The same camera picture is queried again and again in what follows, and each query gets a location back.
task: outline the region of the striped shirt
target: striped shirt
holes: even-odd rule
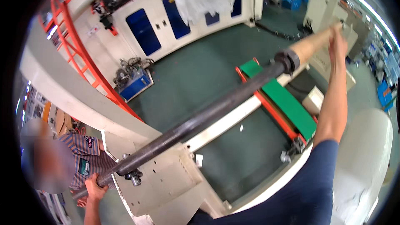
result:
[[[67,144],[74,155],[75,173],[70,185],[70,188],[74,190],[85,187],[85,180],[92,174],[101,175],[107,169],[116,165],[116,162],[107,153],[100,150],[96,137],[70,132],[60,136],[58,140]],[[111,183],[109,187],[115,188],[114,183]]]

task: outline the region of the hand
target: hand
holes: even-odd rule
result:
[[[338,29],[329,40],[329,58],[332,65],[345,65],[344,58],[347,53],[347,41],[342,37]]]
[[[101,188],[99,185],[97,185],[98,176],[98,173],[94,173],[85,181],[85,185],[89,193],[88,200],[90,201],[100,201],[108,190],[108,186]]]
[[[78,199],[77,201],[78,201],[78,203],[77,203],[78,207],[81,207],[81,208],[86,207],[87,196],[82,197],[82,198]]]

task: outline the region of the cardboard tube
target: cardboard tube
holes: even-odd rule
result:
[[[289,49],[297,54],[300,60],[300,64],[306,63],[317,50],[322,48],[324,45],[329,44],[329,39],[333,36],[335,29],[338,29],[339,31],[342,30],[342,23],[337,22],[335,24],[332,24],[324,31],[312,34],[292,44]]]

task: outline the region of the logo patch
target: logo patch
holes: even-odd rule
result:
[[[93,147],[93,141],[94,141],[94,137],[88,137],[87,135],[85,136],[85,140],[88,143],[88,147],[91,148]]]
[[[89,161],[86,161],[85,159],[79,159],[79,173],[82,175],[89,175]]]

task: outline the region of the metal rod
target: metal rod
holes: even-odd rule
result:
[[[222,118],[229,111],[236,108],[272,78],[281,75],[284,70],[285,66],[280,61],[265,68],[254,78],[219,98],[198,113],[195,113],[191,118],[170,129],[126,159],[119,161],[114,167],[98,176],[97,184],[101,187],[106,186],[113,181],[111,177],[112,173],[117,172],[120,176],[126,175],[178,142],[185,142],[192,135],[199,133],[207,125]],[[87,196],[86,188],[82,188],[73,194],[73,199],[77,200],[84,196]]]

